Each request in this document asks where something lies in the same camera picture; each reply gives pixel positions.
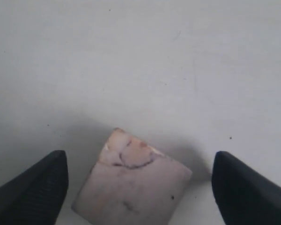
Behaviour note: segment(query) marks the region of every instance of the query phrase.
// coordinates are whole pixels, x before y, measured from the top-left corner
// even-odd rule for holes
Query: white surface
[[[64,149],[57,224],[88,224],[70,203],[113,127],[198,179],[227,150],[281,185],[281,0],[0,0],[0,185]],[[223,224],[209,183],[190,223]]]

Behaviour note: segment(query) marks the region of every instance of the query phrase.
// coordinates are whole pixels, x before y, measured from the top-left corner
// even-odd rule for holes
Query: torn corner of block
[[[167,225],[192,172],[117,128],[73,203],[93,225]]]

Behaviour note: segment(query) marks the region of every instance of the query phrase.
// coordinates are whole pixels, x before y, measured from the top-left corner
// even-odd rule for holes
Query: white table surface
[[[218,150],[281,186],[281,0],[0,0],[0,185],[66,150],[57,225],[88,224],[70,205],[114,127],[193,170],[170,225],[223,225]]]

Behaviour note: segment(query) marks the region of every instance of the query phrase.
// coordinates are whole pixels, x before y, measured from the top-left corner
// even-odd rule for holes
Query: dirty white block
[[[73,203],[94,225],[168,224],[192,172],[116,129]]]

